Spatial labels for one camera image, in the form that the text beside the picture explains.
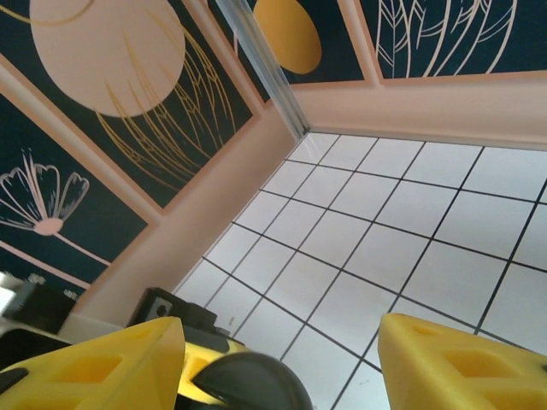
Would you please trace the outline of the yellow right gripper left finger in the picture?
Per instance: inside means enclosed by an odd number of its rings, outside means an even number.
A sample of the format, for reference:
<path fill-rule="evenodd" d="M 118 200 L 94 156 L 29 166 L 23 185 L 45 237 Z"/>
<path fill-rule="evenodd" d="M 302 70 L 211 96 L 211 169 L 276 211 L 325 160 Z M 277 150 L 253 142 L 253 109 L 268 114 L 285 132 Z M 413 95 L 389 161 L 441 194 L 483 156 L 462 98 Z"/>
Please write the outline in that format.
<path fill-rule="evenodd" d="M 8 366 L 1 407 L 172 409 L 184 359 L 180 319 L 153 319 Z"/>

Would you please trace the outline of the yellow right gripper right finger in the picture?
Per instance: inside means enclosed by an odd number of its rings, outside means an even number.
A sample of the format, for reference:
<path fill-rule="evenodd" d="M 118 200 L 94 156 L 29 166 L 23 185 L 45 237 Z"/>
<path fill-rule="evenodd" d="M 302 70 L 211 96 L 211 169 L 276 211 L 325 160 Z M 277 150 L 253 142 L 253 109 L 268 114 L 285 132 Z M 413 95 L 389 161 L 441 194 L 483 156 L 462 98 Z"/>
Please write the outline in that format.
<path fill-rule="evenodd" d="M 402 313 L 379 325 L 393 409 L 544 409 L 546 358 Z"/>

